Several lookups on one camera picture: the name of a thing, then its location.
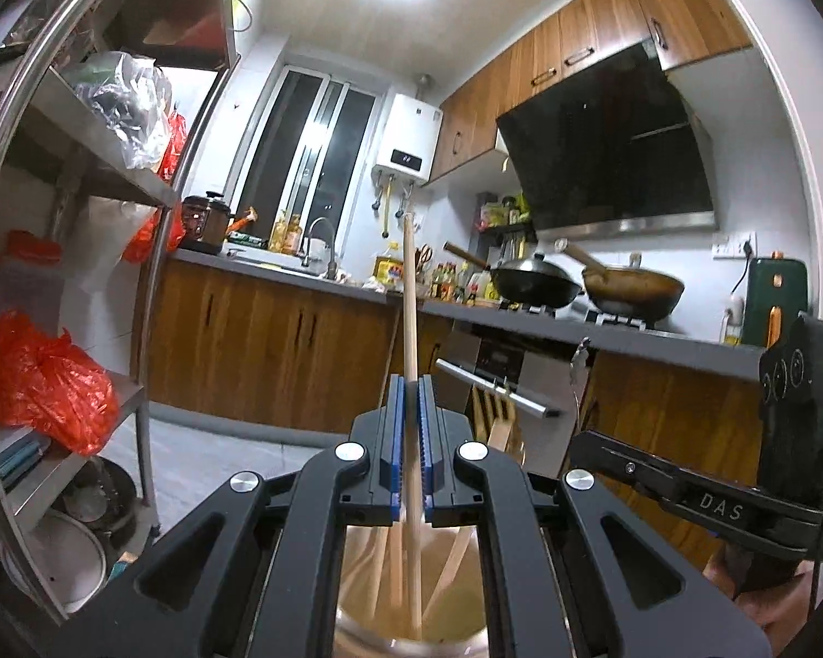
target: water heater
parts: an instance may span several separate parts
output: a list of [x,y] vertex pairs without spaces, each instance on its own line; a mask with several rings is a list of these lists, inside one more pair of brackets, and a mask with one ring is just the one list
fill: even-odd
[[372,168],[373,177],[393,175],[398,182],[426,183],[441,125],[439,109],[397,94]]

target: person's hand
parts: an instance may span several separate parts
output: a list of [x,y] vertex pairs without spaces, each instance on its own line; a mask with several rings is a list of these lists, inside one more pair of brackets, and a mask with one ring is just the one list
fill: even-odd
[[[750,591],[735,599],[735,605],[768,636],[774,655],[780,655],[808,620],[813,570],[814,562],[804,561],[796,576],[784,585]],[[735,583],[726,569],[724,546],[707,562],[704,576],[729,598],[735,595]]]

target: countertop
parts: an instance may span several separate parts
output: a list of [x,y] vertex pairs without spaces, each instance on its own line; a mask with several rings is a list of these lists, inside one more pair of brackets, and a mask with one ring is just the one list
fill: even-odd
[[[206,265],[226,272],[248,274],[263,280],[292,284],[305,290],[339,294],[365,302],[397,305],[397,307],[401,304],[399,294],[380,294],[372,290],[362,290],[360,287],[310,277],[307,274],[264,268],[237,259],[189,250],[178,250],[173,254],[173,259]],[[596,349],[661,361],[674,366],[685,366],[707,373],[744,379],[744,381],[758,382],[759,380],[759,357],[763,349],[758,347],[728,347],[725,344],[700,341],[660,331],[637,331],[619,326],[597,326],[575,319],[549,319],[488,307],[467,307],[432,300],[426,300],[419,309],[422,313],[431,316],[442,316],[457,322],[467,322],[467,324],[490,326],[565,344],[575,345],[588,337],[591,339],[591,346]]]

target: wok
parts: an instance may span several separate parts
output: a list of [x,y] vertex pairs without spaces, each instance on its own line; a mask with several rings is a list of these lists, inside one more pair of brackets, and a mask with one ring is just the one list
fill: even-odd
[[582,291],[582,287],[562,268],[546,262],[541,254],[533,255],[532,259],[514,259],[507,262],[501,260],[491,267],[485,260],[461,250],[450,242],[445,243],[445,250],[465,259],[471,265],[490,272],[494,287],[500,296],[510,302],[561,309],[576,299]]
[[654,324],[673,312],[685,291],[685,285],[676,277],[640,269],[638,254],[631,255],[631,265],[627,268],[608,268],[565,239],[555,243],[555,250],[585,265],[582,272],[585,291],[591,302],[607,314]]

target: floor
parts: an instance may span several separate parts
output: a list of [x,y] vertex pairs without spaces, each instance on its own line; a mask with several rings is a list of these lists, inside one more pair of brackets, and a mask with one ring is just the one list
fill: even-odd
[[[121,465],[140,489],[134,417],[126,420],[101,452]],[[240,470],[263,477],[295,472],[320,448],[287,446],[205,433],[151,420],[150,448],[156,505],[164,534],[213,490]]]

